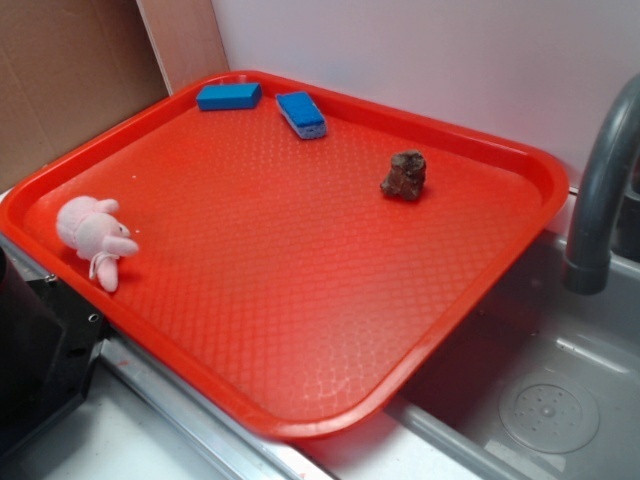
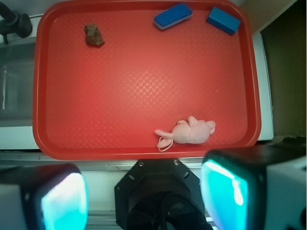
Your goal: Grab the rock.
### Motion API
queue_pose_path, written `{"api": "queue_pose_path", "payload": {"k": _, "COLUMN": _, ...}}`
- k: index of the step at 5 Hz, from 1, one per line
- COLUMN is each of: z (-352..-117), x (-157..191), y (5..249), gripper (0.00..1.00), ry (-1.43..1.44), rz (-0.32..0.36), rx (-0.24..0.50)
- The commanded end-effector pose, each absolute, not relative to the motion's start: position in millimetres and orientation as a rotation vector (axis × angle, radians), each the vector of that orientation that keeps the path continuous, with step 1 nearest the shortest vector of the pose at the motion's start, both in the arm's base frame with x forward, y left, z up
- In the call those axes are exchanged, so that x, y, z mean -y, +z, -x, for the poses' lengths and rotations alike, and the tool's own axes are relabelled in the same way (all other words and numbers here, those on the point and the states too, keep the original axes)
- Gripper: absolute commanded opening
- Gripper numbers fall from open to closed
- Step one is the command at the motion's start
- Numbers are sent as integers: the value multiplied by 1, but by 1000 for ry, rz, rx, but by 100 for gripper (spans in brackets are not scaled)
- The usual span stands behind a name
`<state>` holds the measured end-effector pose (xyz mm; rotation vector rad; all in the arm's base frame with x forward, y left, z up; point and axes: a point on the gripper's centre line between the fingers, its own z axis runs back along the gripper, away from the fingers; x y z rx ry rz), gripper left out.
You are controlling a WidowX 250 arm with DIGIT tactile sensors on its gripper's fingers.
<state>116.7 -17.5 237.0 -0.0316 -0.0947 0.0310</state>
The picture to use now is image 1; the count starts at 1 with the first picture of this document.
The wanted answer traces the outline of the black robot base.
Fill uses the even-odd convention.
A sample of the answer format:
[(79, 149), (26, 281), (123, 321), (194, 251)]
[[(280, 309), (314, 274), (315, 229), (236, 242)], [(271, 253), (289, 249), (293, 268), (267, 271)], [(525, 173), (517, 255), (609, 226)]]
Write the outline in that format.
[(1, 253), (1, 458), (79, 407), (108, 329), (64, 281), (24, 279)]

